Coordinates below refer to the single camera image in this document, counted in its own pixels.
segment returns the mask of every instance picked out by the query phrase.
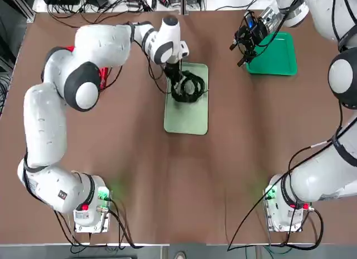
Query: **black cable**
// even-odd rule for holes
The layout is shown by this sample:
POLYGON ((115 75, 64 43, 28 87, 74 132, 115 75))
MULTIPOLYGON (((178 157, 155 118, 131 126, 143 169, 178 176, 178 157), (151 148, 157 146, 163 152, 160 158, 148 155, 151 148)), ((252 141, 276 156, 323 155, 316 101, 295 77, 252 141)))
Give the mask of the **black cable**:
POLYGON ((220 7, 218 9, 215 9, 215 11, 218 11, 218 10, 223 9, 223 8, 233 8, 233 9, 247 8, 246 10, 248 10, 251 7, 251 5, 253 5, 255 2, 257 2, 257 0, 252 0, 250 3, 248 3, 247 5, 244 5, 244 6, 223 6, 223 7, 220 7))
MULTIPOLYGON (((342 109, 340 111, 340 122, 339 124, 342 124, 342 109)), ((357 117, 353 119, 352 122, 350 122, 346 128, 340 133, 337 135, 337 139, 339 139, 341 136, 343 136, 354 124, 356 124, 357 122, 357 117)), ((330 146, 332 145, 332 141, 331 139, 327 140, 327 145, 324 146, 323 148, 321 148, 320 150, 316 151, 315 153, 313 153, 312 155, 310 155, 309 157, 305 158, 304 160, 302 160, 301 162, 297 163, 294 167, 292 167, 290 169, 290 172, 293 171, 295 168, 299 167, 300 165, 304 164, 306 161, 312 159, 313 157, 317 156, 318 154, 320 154, 321 152, 323 152, 324 150, 326 150, 327 148, 329 148, 330 146)), ((249 215, 252 213, 252 211, 256 208, 256 206, 266 197, 266 195, 271 191, 271 189, 279 182, 281 181, 283 178, 285 178, 287 175, 289 174, 289 171, 287 171, 286 173, 284 173, 280 178, 278 178, 278 180, 272 185, 272 187, 270 189, 268 189, 267 192, 264 193, 264 195, 262 197, 260 197, 258 199, 258 201, 253 205, 253 207, 249 210, 249 212, 245 215, 245 217, 243 218, 243 220, 241 221, 241 223, 239 224, 237 230, 235 231, 229 245, 228 245, 228 249, 227 251, 232 251, 232 250, 235 250, 235 249, 239 249, 239 248, 243 248, 243 247, 253 247, 254 245, 247 245, 247 246, 236 246, 236 247, 233 247, 231 248, 232 244, 233 244, 233 241, 235 239, 235 236, 238 234, 238 231, 240 230, 240 228, 242 227, 243 223, 245 222, 245 220, 249 217, 249 215)))
POLYGON ((338 126, 337 130, 336 130, 336 134, 338 134, 339 131, 341 131, 342 123, 343 123, 343 120, 344 120, 344 113, 342 111, 342 103, 341 103, 341 101, 339 101, 339 111, 340 111, 340 123, 339 123, 339 126, 338 126))
POLYGON ((171 81, 171 96, 173 99, 180 103, 194 103, 196 102, 204 93, 208 92, 205 90, 205 82, 204 80, 189 72, 189 71, 182 71, 182 76, 185 77, 180 85, 180 90, 177 90, 175 83, 171 81), (195 90, 192 94, 186 91, 186 84, 191 82, 195 87, 195 90))
POLYGON ((321 213, 318 210, 315 209, 314 213, 317 214, 317 216, 319 217, 319 220, 320 220, 320 234, 319 234, 319 237, 318 237, 316 243, 309 247, 300 247, 300 246, 296 246, 296 245, 292 245, 292 244, 286 244, 286 247, 293 248, 296 250, 301 250, 301 251, 311 251, 311 250, 316 249, 321 244, 322 236, 324 235, 324 220, 322 218, 321 213))
POLYGON ((100 92, 102 92, 102 91, 104 91, 105 89, 108 89, 110 86, 112 86, 112 85, 117 81, 117 79, 118 79, 119 75, 121 74, 122 70, 123 70, 123 66, 120 67, 119 72, 118 72, 117 76, 115 77, 115 79, 114 79, 110 84, 108 84, 108 85, 105 86, 103 89, 101 89, 100 92))
POLYGON ((357 25, 357 18, 354 16, 353 14, 353 11, 351 9, 351 6, 350 6, 350 3, 348 2, 348 0, 344 0, 345 4, 346 4, 346 7, 347 7, 347 10, 348 10, 348 13, 350 14, 353 22, 355 23, 355 25, 357 25))
POLYGON ((125 226, 123 225, 122 221, 120 220, 120 217, 119 217, 119 208, 118 208, 117 204, 116 204, 115 201, 113 201, 112 199, 110 200, 110 202, 114 204, 115 209, 118 211, 118 215, 115 214, 112 210, 109 210, 109 213, 110 213, 112 216, 114 216, 114 218, 117 220, 117 222, 118 222, 118 224, 119 224, 119 227, 122 229, 123 234, 124 234, 126 240, 128 241, 130 247, 132 247, 133 249, 136 249, 136 250, 143 248, 144 246, 136 246, 136 245, 133 243, 133 239, 128 235, 125 226))
MULTIPOLYGON (((119 217, 119 208, 118 208, 117 204, 116 204, 115 201, 113 201, 113 200, 110 200, 110 202, 113 203, 113 205, 114 205, 114 207, 115 207, 115 210, 117 211, 117 215, 118 215, 118 217, 119 217)), ((119 226, 118 228, 119 228, 119 243, 118 243, 118 249, 122 251, 122 250, 125 249, 125 247, 121 247, 121 244, 122 244, 123 238, 124 238, 124 232, 123 232, 122 238, 120 238, 120 226, 119 226)))
POLYGON ((336 26, 335 26, 335 7, 336 7, 336 0, 332 0, 332 13, 331 13, 332 29, 334 31, 337 41, 340 41, 340 36, 339 36, 336 26))
MULTIPOLYGON (((134 42, 142 49, 142 46, 140 45, 139 42, 137 42, 136 40, 134 40, 134 42)), ((170 94, 171 92, 168 93, 168 92, 164 91, 164 90, 159 86, 159 84, 157 83, 158 79, 160 79, 160 78, 162 77, 162 75, 163 75, 163 68, 161 68, 161 74, 160 74, 160 76, 155 77, 154 72, 153 72, 153 69, 152 69, 152 67, 151 67, 150 57, 149 57, 145 52, 144 52, 144 55, 145 55, 145 57, 146 57, 146 59, 147 59, 147 63, 148 63, 149 76, 150 76, 150 78, 155 82, 155 85, 156 85, 157 89, 158 89, 161 93, 163 93, 163 94, 170 94)))

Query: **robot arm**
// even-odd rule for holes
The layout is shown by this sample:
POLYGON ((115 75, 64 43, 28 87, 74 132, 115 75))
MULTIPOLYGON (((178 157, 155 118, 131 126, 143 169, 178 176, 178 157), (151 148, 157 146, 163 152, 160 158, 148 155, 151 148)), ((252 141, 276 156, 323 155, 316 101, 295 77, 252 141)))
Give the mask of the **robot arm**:
POLYGON ((102 178, 59 165, 67 147, 65 105, 85 112, 99 98, 99 68, 121 66, 137 40, 156 64, 178 64, 189 54, 180 40, 180 24, 166 17, 158 32, 149 22, 118 26, 89 25, 78 29, 75 47, 53 48, 47 55, 42 84, 25 94, 26 154, 17 174, 27 190, 52 209, 74 212, 81 232, 102 232, 102 213, 109 190, 102 178))
MULTIPOLYGON (((276 0, 276 3, 258 18, 254 13, 246 13, 246 26, 237 31, 234 42, 234 46, 243 44, 246 49, 239 65, 255 57, 254 48, 269 33, 279 29, 278 23, 298 25, 307 14, 307 6, 318 32, 337 41, 340 51, 329 68, 329 86, 344 107, 357 109, 357 0, 276 0), (293 7, 287 12, 289 3, 293 7)), ((270 231, 298 230, 303 218, 303 203, 357 194, 356 121, 355 115, 344 129, 335 133, 329 147, 296 167, 291 179, 284 177, 274 186, 273 193, 265 200, 270 231), (295 203, 298 209, 292 219, 295 207, 291 206, 295 203)), ((274 176, 266 191, 280 177, 274 176)))

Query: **wire bundle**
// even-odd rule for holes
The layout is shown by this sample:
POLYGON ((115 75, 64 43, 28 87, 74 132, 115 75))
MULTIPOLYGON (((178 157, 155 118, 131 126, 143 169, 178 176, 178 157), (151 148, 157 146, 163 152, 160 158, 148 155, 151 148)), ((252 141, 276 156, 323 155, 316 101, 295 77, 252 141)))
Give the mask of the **wire bundle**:
POLYGON ((88 24, 93 25, 93 24, 97 24, 97 23, 102 23, 106 19, 113 18, 113 17, 119 16, 119 15, 121 15, 123 13, 127 13, 127 12, 140 13, 140 12, 143 12, 143 11, 146 11, 146 12, 153 11, 151 6, 148 4, 147 0, 136 0, 137 3, 138 3, 138 9, 135 10, 135 11, 132 11, 132 10, 130 10, 130 7, 131 7, 130 6, 130 2, 131 1, 133 1, 133 0, 114 0, 114 2, 104 6, 102 8, 95 9, 92 5, 90 5, 88 3, 87 0, 81 0, 81 6, 77 11, 73 11, 73 6, 61 5, 61 4, 53 4, 53 5, 51 5, 51 7, 52 7, 51 10, 50 10, 50 6, 47 5, 47 12, 57 22, 60 22, 63 25, 66 25, 66 26, 71 27, 71 28, 79 28, 79 26, 70 25, 68 23, 65 23, 62 20, 68 19, 68 18, 74 16, 75 14, 79 13, 81 15, 82 19, 85 22, 87 22, 88 24), (116 15, 106 16, 106 17, 102 18, 103 14, 105 14, 105 13, 113 13, 114 9, 118 5, 120 5, 122 3, 128 3, 128 10, 127 11, 120 12, 120 13, 117 13, 116 15), (90 7, 93 12, 99 13, 99 15, 96 17, 96 19, 94 21, 88 20, 83 15, 84 13, 87 13, 88 7, 90 7), (54 11, 57 12, 57 13, 65 13, 65 14, 68 14, 68 15, 67 16, 59 16, 59 15, 54 14, 53 13, 54 11))
MULTIPOLYGON (((339 125, 337 127, 337 139, 340 138, 342 135, 344 135, 356 122, 357 122, 357 118, 355 118, 352 122, 350 122, 346 128, 342 131, 342 123, 343 123, 343 113, 342 113, 342 106, 341 106, 341 103, 339 102, 339 112, 340 112, 340 122, 339 122, 339 125)), ((242 227, 243 223, 245 222, 245 220, 249 217, 249 215, 252 213, 252 211, 257 207, 257 205, 268 195, 268 193, 270 192, 270 190, 278 184, 278 182, 280 182, 282 179, 286 178, 287 176, 289 176, 289 178, 291 178, 291 172, 296 169, 297 167, 299 167, 300 165, 304 164, 306 161, 312 159, 313 157, 317 156, 318 154, 320 154, 321 152, 323 152, 324 150, 326 150, 327 148, 329 148, 330 146, 332 145, 332 140, 331 138, 328 139, 327 141, 324 141, 322 143, 318 143, 316 145, 311 145, 311 146, 308 146, 308 147, 304 147, 302 149, 300 149, 299 151, 297 151, 290 159, 289 161, 289 164, 288 164, 288 170, 272 185, 272 187, 270 189, 268 189, 268 191, 266 191, 264 193, 264 195, 258 199, 258 201, 253 205, 253 207, 249 210, 249 212, 245 215, 245 217, 243 218, 243 220, 241 221, 241 223, 239 224, 238 228, 236 229, 230 243, 229 243, 229 246, 228 246, 228 249, 227 251, 232 251, 232 250, 235 250, 235 249, 240 249, 240 248, 246 248, 246 247, 253 247, 254 245, 245 245, 245 246, 236 246, 236 247, 231 247, 233 245, 233 242, 234 242, 234 238, 235 236, 237 235, 237 233, 239 232, 240 228, 242 227), (298 164, 296 164, 294 167, 291 167, 291 164, 292 164, 292 161, 293 159, 298 155, 300 154, 301 152, 305 151, 305 150, 309 150, 309 149, 312 149, 312 148, 315 148, 317 146, 320 146, 320 145, 325 145, 322 149, 318 150, 317 152, 313 153, 311 156, 307 157, 306 159, 302 160, 301 162, 299 162, 298 164)), ((292 245, 292 244, 288 244, 288 241, 289 241, 289 238, 290 238, 290 233, 291 233, 291 227, 292 227, 292 221, 293 221, 293 217, 294 217, 294 214, 295 214, 295 210, 296 208, 294 208, 294 211, 293 211, 293 214, 292 214, 292 217, 291 217, 291 223, 290 223, 290 228, 289 228, 289 232, 288 232, 288 235, 287 235, 287 238, 286 240, 281 243, 281 244, 277 244, 277 245, 271 245, 271 247, 289 247, 289 248, 292 248, 292 249, 297 249, 297 250, 303 250, 303 251, 310 251, 310 250, 314 250, 315 248, 317 248, 321 241, 322 241, 322 236, 324 234, 324 220, 322 218, 322 215, 320 214, 320 212, 318 210, 314 210, 314 212, 317 214, 317 216, 319 217, 319 220, 320 220, 320 234, 319 234, 319 237, 316 241, 316 243, 312 246, 309 246, 309 247, 300 247, 300 246, 296 246, 296 245, 292 245)), ((304 225, 307 217, 308 217, 308 214, 305 216, 304 220, 302 221, 302 224, 301 224, 301 228, 302 226, 304 225)))
POLYGON ((8 75, 0 76, 0 116, 5 105, 6 96, 9 90, 11 78, 8 75))
POLYGON ((82 251, 84 251, 86 248, 100 248, 100 247, 105 247, 105 249, 108 251, 108 252, 115 252, 115 251, 118 251, 118 250, 124 250, 125 249, 125 246, 123 247, 122 246, 122 243, 123 243, 123 240, 124 240, 124 237, 125 239, 127 240, 127 242, 129 243, 129 245, 133 248, 133 249, 140 249, 140 248, 143 248, 143 246, 136 246, 133 242, 133 239, 131 237, 131 234, 130 234, 130 230, 129 230, 129 226, 128 226, 128 223, 127 223, 127 218, 126 218, 126 212, 125 215, 121 215, 120 211, 119 211, 119 208, 117 206, 117 204, 115 203, 115 201, 113 201, 112 199, 108 199, 108 201, 110 201, 114 207, 115 207, 115 211, 112 211, 111 209, 108 210, 108 212, 116 219, 116 221, 118 222, 118 225, 119 225, 119 237, 118 237, 118 246, 117 247, 111 247, 107 244, 105 245, 85 245, 85 244, 82 244, 81 242, 79 242, 76 237, 72 234, 69 226, 68 226, 68 223, 66 221, 66 219, 64 218, 64 216, 55 211, 54 210, 54 213, 56 215, 56 218, 58 220, 58 223, 60 224, 60 227, 61 227, 61 230, 65 236, 65 238, 67 239, 67 241, 71 244, 71 249, 70 249, 70 252, 72 254, 77 254, 77 253, 80 253, 82 251), (123 222, 121 221, 120 219, 120 216, 122 216, 124 218, 124 224, 123 222), (72 240, 69 238, 69 236, 67 235, 66 231, 65 231, 65 228, 63 227, 63 224, 62 224, 62 221, 64 222, 65 226, 66 226, 66 229, 67 231, 70 233, 70 236, 72 237, 72 240), (81 249, 78 250, 78 251, 73 251, 73 248, 74 247, 80 247, 81 249))

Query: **green tray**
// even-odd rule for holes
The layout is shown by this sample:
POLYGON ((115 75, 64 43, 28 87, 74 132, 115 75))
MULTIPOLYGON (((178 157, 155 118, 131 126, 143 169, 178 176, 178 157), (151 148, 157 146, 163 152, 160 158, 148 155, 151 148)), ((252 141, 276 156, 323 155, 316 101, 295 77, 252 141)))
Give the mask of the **green tray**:
MULTIPOLYGON (((273 34, 267 36, 260 45, 267 44, 273 34)), ((257 46, 256 52, 260 54, 265 47, 257 46)), ((247 71, 251 74, 288 75, 297 74, 294 43, 289 33, 279 32, 270 43, 266 51, 247 63, 247 71)))
MULTIPOLYGON (((204 64, 182 63, 182 70, 200 76, 208 89, 208 67, 204 64)), ((167 92, 171 82, 167 80, 167 92)), ((166 132, 205 135, 208 131, 208 92, 195 103, 179 103, 170 94, 166 95, 163 127, 166 132)))

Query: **table surface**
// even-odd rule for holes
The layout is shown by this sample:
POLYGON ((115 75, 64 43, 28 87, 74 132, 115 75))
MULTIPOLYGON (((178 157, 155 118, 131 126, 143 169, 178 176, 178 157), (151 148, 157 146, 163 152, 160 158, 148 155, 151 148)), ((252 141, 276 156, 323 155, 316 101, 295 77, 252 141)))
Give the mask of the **table surface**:
MULTIPOLYGON (((159 28, 164 15, 124 14, 106 22, 150 20, 159 28)), ((309 16, 298 28, 285 29, 294 39, 297 75, 251 76, 236 66, 239 51, 229 50, 242 16, 243 11, 178 17, 190 48, 188 61, 209 67, 206 135, 165 132, 165 96, 150 79, 137 46, 94 109, 67 109, 68 149, 62 166, 103 177, 123 200, 136 243, 226 243, 225 224, 230 239, 272 175, 284 172, 297 150, 327 139, 336 129, 339 110, 326 77, 336 45, 315 31, 309 16)), ((84 25, 80 16, 70 22, 84 25)), ((44 13, 28 25, 0 122, 0 244, 66 242, 52 210, 27 193, 16 169, 26 147, 23 96, 40 83, 47 52, 72 45, 75 31, 44 13)), ((159 84, 164 87, 164 79, 159 84)), ((325 221, 323 243, 356 244, 356 202, 314 204, 325 221)), ((268 242, 262 210, 259 205, 234 243, 268 242)), ((116 243, 114 220, 109 233, 92 239, 116 243)), ((274 242, 283 239, 283 234, 272 234, 274 242)), ((314 242, 311 223, 291 241, 314 242)))

